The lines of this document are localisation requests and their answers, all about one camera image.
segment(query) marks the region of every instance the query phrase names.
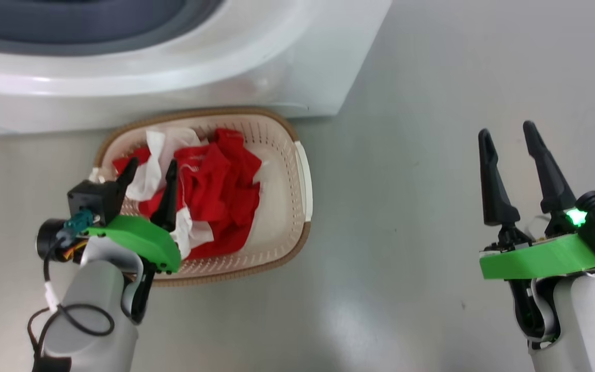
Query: cable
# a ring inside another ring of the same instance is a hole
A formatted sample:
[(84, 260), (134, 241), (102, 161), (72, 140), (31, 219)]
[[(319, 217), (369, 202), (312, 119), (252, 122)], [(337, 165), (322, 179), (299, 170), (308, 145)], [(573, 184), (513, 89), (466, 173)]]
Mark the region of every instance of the cable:
[(537, 214), (536, 216), (534, 216), (534, 218), (531, 221), (529, 221), (527, 226), (525, 226), (525, 230), (524, 230), (525, 235), (529, 236), (529, 238), (531, 238), (532, 240), (534, 240), (534, 242), (536, 242), (537, 240), (539, 240), (539, 238), (536, 238), (536, 236), (534, 236), (534, 234), (531, 233), (532, 225), (534, 225), (534, 222), (536, 220), (550, 222), (550, 219), (552, 219), (552, 218), (548, 214)]
[(82, 240), (81, 242), (77, 243), (76, 245), (73, 245), (73, 247), (70, 247), (64, 253), (64, 259), (71, 259), (73, 256), (75, 256), (75, 252), (84, 248), (87, 245), (87, 242), (89, 242), (89, 240)]
[[(56, 249), (59, 247), (59, 245), (63, 241), (64, 241), (64, 238), (60, 238), (59, 240), (57, 240), (52, 245), (52, 247), (50, 248), (48, 253), (45, 255), (45, 259), (43, 259), (43, 277), (45, 278), (45, 287), (48, 289), (48, 292), (53, 297), (56, 297), (56, 296), (54, 295), (54, 291), (52, 290), (52, 285), (50, 284), (50, 257), (52, 257), (54, 255), (54, 251), (56, 251)], [(50, 303), (50, 307), (43, 308), (42, 310), (39, 310), (39, 311), (35, 312), (33, 315), (31, 315), (31, 317), (29, 318), (29, 322), (27, 323), (27, 326), (26, 326), (26, 332), (29, 334), (29, 339), (31, 341), (31, 347), (34, 350), (35, 358), (40, 357), (40, 353), (42, 352), (42, 348), (43, 348), (43, 342), (45, 342), (45, 334), (47, 333), (48, 329), (50, 328), (50, 325), (52, 325), (54, 320), (56, 320), (56, 318), (58, 318), (59, 316), (64, 316), (66, 318), (66, 320), (69, 323), (71, 323), (71, 325), (73, 325), (73, 327), (78, 329), (80, 332), (88, 334), (89, 336), (104, 337), (104, 336), (111, 334), (114, 331), (114, 326), (115, 326), (114, 318), (111, 315), (109, 315), (109, 313), (107, 313), (107, 311), (104, 310), (103, 308), (97, 307), (92, 304), (69, 304), (69, 305), (63, 306), (61, 303), (57, 303), (56, 311), (47, 319), (47, 321), (45, 322), (45, 325), (43, 325), (43, 329), (40, 331), (40, 336), (38, 336), (38, 339), (36, 339), (36, 337), (33, 333), (33, 330), (31, 329), (31, 324), (34, 322), (34, 320), (39, 315), (41, 315), (43, 313), (47, 313), (47, 311), (50, 311), (51, 307), (52, 307), (52, 304)], [(92, 330), (92, 329), (85, 327), (82, 323), (78, 322), (69, 313), (70, 310), (73, 310), (76, 308), (86, 308), (86, 309), (90, 309), (97, 313), (102, 314), (109, 322), (109, 327), (104, 331), (96, 331), (96, 330)]]

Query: red cloth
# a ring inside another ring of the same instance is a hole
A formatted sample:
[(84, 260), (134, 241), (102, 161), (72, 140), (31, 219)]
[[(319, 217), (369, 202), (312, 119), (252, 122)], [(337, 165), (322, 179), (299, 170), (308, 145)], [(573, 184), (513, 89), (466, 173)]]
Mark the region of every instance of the red cloth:
[[(142, 163), (144, 152), (133, 153)], [(260, 186), (254, 175), (261, 165), (259, 158), (244, 147), (241, 133), (229, 129), (215, 130), (208, 146), (182, 148), (174, 153), (179, 166), (177, 209), (189, 207), (192, 219), (208, 221), (213, 242), (192, 249), (189, 259), (198, 259), (240, 250), (247, 240), (258, 207)], [(127, 161), (116, 160), (120, 172)], [(148, 201), (139, 203), (139, 212), (150, 217), (162, 198), (158, 191)]]
[(149, 150), (148, 146), (137, 148), (136, 150), (132, 151), (129, 156), (125, 158), (118, 158), (112, 162), (112, 165), (116, 168), (118, 174), (121, 174), (123, 169), (128, 166), (131, 158), (139, 158), (139, 165), (148, 162), (148, 158), (151, 157), (151, 150)]

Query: basket handle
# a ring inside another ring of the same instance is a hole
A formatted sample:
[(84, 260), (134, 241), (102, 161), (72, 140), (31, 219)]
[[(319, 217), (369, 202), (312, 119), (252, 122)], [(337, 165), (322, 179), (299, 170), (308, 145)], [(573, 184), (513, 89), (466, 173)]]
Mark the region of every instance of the basket handle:
[(297, 172), (302, 181), (302, 210), (304, 210), (304, 221), (311, 222), (311, 215), (314, 213), (314, 194), (311, 189), (311, 171), (309, 170), (309, 161), (304, 146), (300, 141), (295, 141), (297, 148)]

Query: black cable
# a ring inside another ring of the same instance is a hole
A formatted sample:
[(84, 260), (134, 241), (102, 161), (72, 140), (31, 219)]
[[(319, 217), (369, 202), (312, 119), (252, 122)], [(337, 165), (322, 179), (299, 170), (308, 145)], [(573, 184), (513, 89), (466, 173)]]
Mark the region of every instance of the black cable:
[[(46, 283), (50, 281), (50, 257), (52, 257), (52, 255), (54, 255), (54, 252), (56, 251), (57, 248), (59, 248), (59, 245), (63, 241), (64, 241), (64, 238), (57, 240), (52, 245), (52, 247), (50, 248), (48, 253), (45, 255), (45, 258), (43, 259), (43, 277), (45, 278)], [(73, 310), (76, 308), (87, 308), (87, 309), (93, 310), (97, 313), (101, 313), (109, 322), (109, 327), (107, 328), (107, 330), (104, 330), (104, 331), (94, 331), (94, 330), (91, 330), (91, 329), (85, 327), (84, 325), (82, 325), (82, 323), (78, 322), (75, 318), (73, 318), (72, 315), (69, 314), (70, 310)], [(31, 347), (34, 350), (34, 355), (36, 358), (39, 357), (40, 353), (42, 352), (43, 342), (45, 342), (45, 334), (47, 333), (48, 329), (50, 328), (50, 325), (52, 325), (54, 320), (56, 320), (56, 318), (58, 318), (59, 315), (64, 316), (66, 318), (66, 320), (69, 323), (71, 323), (71, 325), (73, 325), (73, 327), (78, 329), (80, 332), (88, 334), (89, 336), (104, 337), (104, 336), (111, 334), (114, 331), (114, 326), (115, 326), (114, 318), (111, 315), (109, 315), (109, 313), (107, 313), (107, 311), (104, 310), (103, 308), (97, 307), (92, 304), (69, 304), (66, 306), (63, 306), (62, 304), (58, 304), (57, 312), (52, 314), (47, 319), (47, 321), (45, 322), (45, 325), (43, 325), (43, 329), (40, 331), (40, 336), (38, 337), (38, 340), (36, 340), (36, 337), (34, 336), (34, 333), (31, 330), (31, 324), (33, 323), (33, 320), (35, 320), (36, 317), (38, 317), (39, 315), (41, 315), (43, 313), (46, 313), (49, 310), (50, 310), (50, 308), (46, 307), (46, 308), (43, 308), (42, 310), (35, 312), (33, 315), (31, 315), (31, 318), (29, 318), (29, 322), (27, 323), (27, 326), (26, 326), (26, 332), (29, 333)]]

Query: white washing machine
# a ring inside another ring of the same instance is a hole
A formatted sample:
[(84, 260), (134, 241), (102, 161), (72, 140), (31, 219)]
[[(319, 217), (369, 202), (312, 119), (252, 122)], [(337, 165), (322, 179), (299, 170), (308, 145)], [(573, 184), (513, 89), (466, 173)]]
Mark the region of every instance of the white washing machine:
[(392, 0), (0, 0), (0, 133), (335, 115)]

